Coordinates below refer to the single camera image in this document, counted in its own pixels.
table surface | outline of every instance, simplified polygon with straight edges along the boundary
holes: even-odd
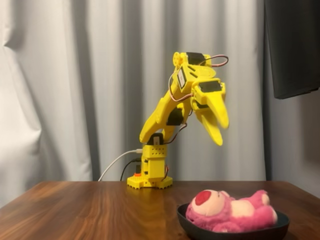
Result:
[[[205,189],[236,198],[268,192],[288,215],[285,240],[320,240],[320,199],[275,181],[177,181],[167,189],[124,182],[41,182],[0,209],[0,240],[187,240],[176,208]]]

pink teddy bear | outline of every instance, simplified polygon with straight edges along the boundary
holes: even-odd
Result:
[[[223,233],[271,227],[278,219],[264,190],[239,200],[225,191],[204,190],[189,204],[185,216],[200,228]]]

wire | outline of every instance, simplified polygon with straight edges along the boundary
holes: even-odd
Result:
[[[180,127],[180,129],[179,129],[178,132],[174,135],[174,137],[171,139],[171,141],[167,141],[167,142],[165,142],[164,144],[170,144],[170,143],[172,143],[172,142],[176,139],[178,133],[180,133],[181,130],[182,130],[182,129],[185,129],[187,126],[188,126],[188,124],[185,123],[182,127]]]
[[[120,177],[120,181],[122,181],[122,177],[124,176],[125,170],[126,170],[126,168],[129,166],[129,164],[138,163],[138,162],[141,162],[141,157],[137,157],[137,158],[135,158],[135,159],[132,159],[130,162],[128,162],[128,163],[124,166],[123,171],[122,171],[122,174],[121,174],[121,177]]]
[[[199,65],[203,64],[205,61],[207,61],[209,59],[216,59],[216,58],[225,58],[225,61],[222,62],[222,63],[212,64],[211,67],[213,67],[213,68],[222,67],[222,66],[226,65],[229,62],[229,57],[228,56],[226,56],[224,54],[218,54],[218,55],[214,55],[214,56],[211,56],[211,57],[205,59],[204,61],[200,62]]]
[[[104,170],[104,172],[102,173],[101,177],[99,178],[98,182],[100,182],[102,180],[102,178],[104,177],[104,175],[106,174],[106,172],[109,170],[109,168],[111,168],[111,166],[118,161],[120,158],[122,158],[124,155],[130,154],[130,153],[137,153],[137,154],[141,154],[142,153],[142,149],[138,148],[136,150],[130,150],[130,151],[126,151],[125,153],[121,154],[120,156],[118,156],[112,163],[110,163],[110,165]]]
[[[171,79],[172,79],[172,76],[173,76],[176,72],[178,72],[178,70],[177,70],[177,71],[174,71],[174,72],[171,74],[171,76],[169,77],[168,89],[169,89],[169,94],[170,94],[171,99],[172,99],[174,102],[181,102],[181,101],[184,101],[184,100],[192,97],[194,94],[193,94],[193,93],[189,93],[189,94],[187,94],[187,95],[185,95],[185,96],[183,96],[183,97],[181,97],[181,98],[179,98],[179,99],[175,99],[175,97],[174,97],[174,95],[173,95],[173,93],[172,93],[172,90],[171,90]]]
[[[166,177],[168,176],[169,167],[168,167],[168,165],[167,165],[167,164],[166,164],[166,165],[164,165],[164,172],[165,172],[165,174],[164,174],[164,178],[162,178],[162,180],[161,180],[161,181],[165,180],[165,179],[166,179]]]

black bowl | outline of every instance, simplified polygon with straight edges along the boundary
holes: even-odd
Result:
[[[282,240],[287,234],[290,222],[285,214],[276,211],[278,221],[273,227],[241,233],[214,232],[197,227],[186,219],[188,205],[189,203],[179,206],[176,212],[182,228],[194,240]]]

robotic arm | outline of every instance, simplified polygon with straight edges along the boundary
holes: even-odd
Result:
[[[175,69],[169,79],[168,91],[141,130],[141,171],[127,179],[129,186],[162,189],[172,185],[172,178],[166,176],[165,171],[167,144],[176,126],[187,125],[191,111],[194,111],[212,140],[219,146],[223,144],[218,123],[224,129],[229,126],[224,103],[226,86],[215,77],[211,59],[210,55],[201,53],[174,53]]]

